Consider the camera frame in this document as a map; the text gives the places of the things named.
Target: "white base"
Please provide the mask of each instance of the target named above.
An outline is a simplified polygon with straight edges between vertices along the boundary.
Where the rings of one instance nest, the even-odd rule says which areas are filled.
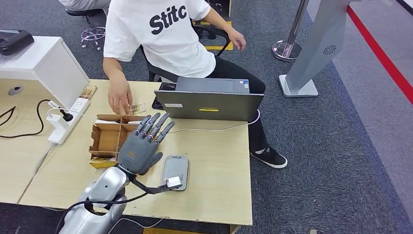
[[[303,98],[303,97],[317,97],[319,92],[317,91],[316,86],[314,85],[313,80],[311,79],[308,83],[305,84],[300,90],[298,91],[290,91],[288,88],[288,84],[285,81],[285,77],[287,75],[279,76],[280,85],[282,88],[282,93],[286,98]]]
[[[80,118],[82,118],[82,114],[85,113],[89,106],[90,101],[88,99],[78,98],[70,108],[70,110],[73,111],[68,112],[73,115],[73,119],[67,122],[67,127],[65,126],[63,128],[55,128],[55,130],[49,136],[49,141],[59,145],[63,144],[79,122]]]

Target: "gray robotic finger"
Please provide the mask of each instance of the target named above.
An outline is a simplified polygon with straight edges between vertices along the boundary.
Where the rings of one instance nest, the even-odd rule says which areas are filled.
[[[154,125],[156,120],[160,117],[160,115],[161,114],[159,112],[153,115],[152,118],[150,118],[150,120],[145,124],[140,134],[144,134],[144,136],[146,136],[146,134],[152,128],[152,126]]]
[[[169,113],[165,113],[161,117],[161,119],[158,121],[156,126],[152,129],[152,131],[148,135],[148,138],[150,138],[150,140],[155,138],[156,134],[159,132],[159,130],[161,129],[161,127],[165,123],[165,121],[168,119],[168,117],[169,117]]]
[[[165,129],[161,132],[161,134],[159,134],[159,136],[156,138],[155,143],[160,144],[164,138],[166,137],[167,133],[170,131],[170,129],[175,125],[174,121],[171,121],[166,127]]]
[[[143,120],[141,120],[141,122],[139,123],[139,125],[135,129],[136,135],[138,135],[141,132],[143,126],[148,122],[150,117],[151,117],[151,115],[147,115],[143,118]]]

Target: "power cord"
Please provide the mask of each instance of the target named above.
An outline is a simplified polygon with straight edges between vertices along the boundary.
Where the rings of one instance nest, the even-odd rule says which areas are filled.
[[[62,109],[59,105],[57,105],[54,101],[49,101],[47,103],[49,106],[51,106],[55,110],[60,110],[60,113],[63,115],[63,120],[66,122],[69,122],[70,120],[73,119],[73,115],[70,113],[64,112],[64,109]]]
[[[0,135],[0,137],[1,137],[1,138],[27,137],[27,136],[35,136],[35,135],[40,134],[41,132],[43,132],[44,123],[43,123],[43,120],[41,119],[41,116],[40,116],[40,113],[39,113],[39,107],[40,107],[40,104],[41,104],[42,102],[45,102],[45,101],[50,101],[50,100],[49,100],[49,99],[43,99],[43,100],[41,100],[41,101],[38,102],[38,105],[37,105],[37,107],[36,107],[36,112],[37,112],[37,115],[38,115],[38,119],[40,120],[40,124],[41,124],[41,129],[40,129],[38,132],[36,132],[36,133],[21,134],[21,135],[16,135],[16,136],[2,136],[2,135]],[[16,106],[13,107],[12,109],[6,111],[6,112],[3,113],[2,115],[0,115],[0,118],[1,118],[1,117],[3,117],[4,115],[6,115],[7,113],[10,113],[10,115],[9,115],[9,117],[6,119],[6,121],[4,121],[3,123],[1,123],[0,126],[2,126],[3,124],[7,123],[7,121],[10,120],[10,118],[12,117],[15,109],[16,109]]]
[[[38,170],[40,169],[40,166],[43,164],[45,158],[47,157],[47,155],[52,151],[52,149],[57,146],[56,143],[52,143],[49,147],[49,149],[46,151],[46,153],[41,157],[41,159],[38,161],[35,171],[33,172],[33,177],[37,174]]]
[[[62,220],[64,220],[64,218],[66,217],[67,213],[73,209],[73,207],[78,206],[78,205],[82,205],[82,204],[93,204],[93,203],[98,203],[98,204],[107,204],[107,205],[114,205],[114,204],[124,204],[124,203],[128,203],[131,201],[135,201],[138,200],[144,196],[148,195],[148,193],[144,193],[142,195],[136,196],[134,198],[128,199],[128,200],[124,200],[124,201],[102,201],[102,200],[87,200],[87,201],[80,201],[77,202],[73,205],[71,205],[67,210],[65,210],[63,212],[62,217],[59,220],[59,223],[57,224],[56,230],[55,230],[55,234],[58,234],[59,229],[60,229],[60,224],[62,223]]]
[[[45,207],[45,206],[42,206],[41,208],[47,209],[47,210],[50,210],[50,211],[56,211],[56,212],[64,211],[64,209],[55,209],[55,208],[50,208],[50,207]]]
[[[117,225],[120,221],[122,221],[122,220],[126,220],[126,221],[129,221],[129,222],[135,223],[135,224],[141,226],[141,228],[153,228],[153,227],[155,227],[156,225],[158,225],[158,224],[159,224],[162,220],[164,220],[164,219],[162,218],[162,219],[160,219],[158,222],[156,222],[155,224],[146,227],[146,226],[143,226],[142,224],[136,222],[135,220],[132,220],[132,219],[129,219],[129,218],[121,218],[120,220],[118,220],[118,221],[115,223],[115,225],[111,228],[111,230],[109,231],[108,234],[111,234],[111,232],[112,232],[113,229],[116,227],[116,225]]]
[[[52,110],[71,111],[71,112],[75,112],[75,113],[78,113],[78,114],[84,116],[84,114],[81,114],[80,112],[77,112],[77,111],[74,111],[74,110],[70,110],[70,109],[64,109],[64,108],[52,108],[52,109],[50,109],[50,110],[47,111],[47,115],[50,115],[50,112],[51,112]]]
[[[179,130],[175,130],[175,131],[170,131],[169,134],[171,134],[171,133],[178,133],[178,132],[187,131],[187,130],[222,132],[222,131],[227,131],[227,130],[231,130],[231,129],[234,129],[234,128],[239,128],[239,127],[242,127],[242,126],[247,126],[247,125],[250,125],[250,124],[253,124],[253,123],[257,122],[257,121],[260,119],[261,113],[260,113],[259,110],[257,110],[257,111],[258,111],[258,117],[257,117],[253,122],[251,122],[251,123],[246,123],[246,124],[238,125],[238,126],[231,127],[231,128],[225,128],[225,129],[184,128],[184,129],[179,129]]]

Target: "office chair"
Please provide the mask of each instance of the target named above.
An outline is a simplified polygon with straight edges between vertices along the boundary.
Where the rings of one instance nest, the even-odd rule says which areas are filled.
[[[95,27],[92,22],[90,21],[89,17],[94,16],[102,12],[102,9],[93,9],[87,11],[72,11],[66,8],[66,13],[70,16],[82,16],[86,18],[86,22],[90,24],[91,28],[86,29],[82,32],[82,47],[85,48],[86,44],[85,41],[94,41],[97,50],[101,50],[102,47],[99,46],[97,41],[102,39],[106,35],[106,29],[104,27]]]
[[[216,28],[216,27],[214,27],[214,26],[212,26],[212,25],[199,25],[199,24],[196,24],[196,25],[192,25],[192,28],[195,30],[195,32],[196,32],[196,34],[198,35],[199,39],[202,38],[202,35],[203,35],[203,32],[204,32],[204,31],[206,31],[206,32],[209,33],[208,38],[210,38],[210,39],[216,37],[216,35],[225,38],[225,45],[224,45],[223,48],[217,53],[216,56],[221,55],[222,52],[228,47],[229,43],[231,42],[231,41],[229,40],[228,34],[227,34],[224,30],[218,29],[218,28]],[[153,66],[153,65],[148,61],[148,59],[146,58],[146,55],[145,55],[145,52],[144,52],[144,50],[143,50],[142,45],[140,46],[140,49],[141,49],[141,51],[142,51],[142,53],[143,53],[143,55],[144,55],[144,57],[145,57],[146,64],[147,64],[147,66],[148,66],[149,81],[154,82],[155,76],[156,76],[156,75],[159,75],[160,77],[169,79],[169,80],[172,81],[172,82],[175,82],[175,83],[177,82],[178,77],[179,77],[178,75],[173,74],[173,73],[168,72],[168,71],[165,71],[165,70],[163,70],[163,69],[161,69],[161,68],[159,68],[159,67]]]

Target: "stanchion base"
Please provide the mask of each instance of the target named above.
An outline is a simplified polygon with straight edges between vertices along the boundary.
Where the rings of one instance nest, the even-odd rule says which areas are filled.
[[[319,95],[319,92],[317,91],[317,88],[314,85],[314,82],[312,79],[308,83],[306,83],[305,86],[302,87],[300,90],[290,91],[290,89],[288,88],[288,84],[285,81],[286,76],[287,75],[279,76],[279,81],[280,81],[280,85],[281,85],[282,93],[284,94],[284,97],[303,98],[303,97],[317,97]]]
[[[291,50],[290,56],[284,57],[282,54],[284,53],[284,48],[285,48],[286,42],[283,40],[277,41],[273,46],[272,46],[272,54],[274,57],[282,60],[282,61],[287,61],[287,62],[294,62],[297,60],[298,55],[300,55],[302,47],[298,45],[297,43],[294,43],[293,49]]]

